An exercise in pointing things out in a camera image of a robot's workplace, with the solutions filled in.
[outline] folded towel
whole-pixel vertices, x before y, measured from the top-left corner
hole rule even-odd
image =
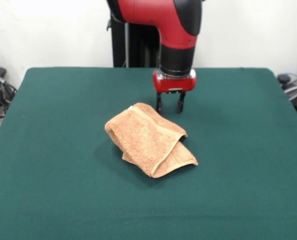
[[[179,141],[186,131],[161,117],[151,106],[137,103],[105,124],[105,131],[122,150],[122,159],[160,178],[185,165],[198,165]]]

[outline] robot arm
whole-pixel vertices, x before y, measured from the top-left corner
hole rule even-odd
[[[201,28],[202,0],[107,0],[107,3],[117,21],[155,26],[159,31],[160,63],[153,74],[157,110],[162,108],[161,93],[180,92],[183,102],[185,92],[192,90],[196,82],[192,64]]]

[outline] green table cover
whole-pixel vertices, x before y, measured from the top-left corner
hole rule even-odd
[[[150,68],[32,68],[0,128],[0,240],[297,240],[297,113],[268,69],[197,69],[163,116],[199,166],[153,179],[105,123]]]

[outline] towel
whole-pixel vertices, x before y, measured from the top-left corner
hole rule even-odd
[[[198,166],[179,141],[186,131],[160,116],[150,105],[137,103],[105,124],[105,131],[123,152],[122,159],[160,178],[185,165]]]

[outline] green felt surface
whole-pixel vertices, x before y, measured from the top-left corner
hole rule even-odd
[[[0,240],[297,240],[297,114],[267,69],[197,69],[182,114],[199,166],[152,179],[105,123],[155,107],[152,69],[30,69],[0,129]]]

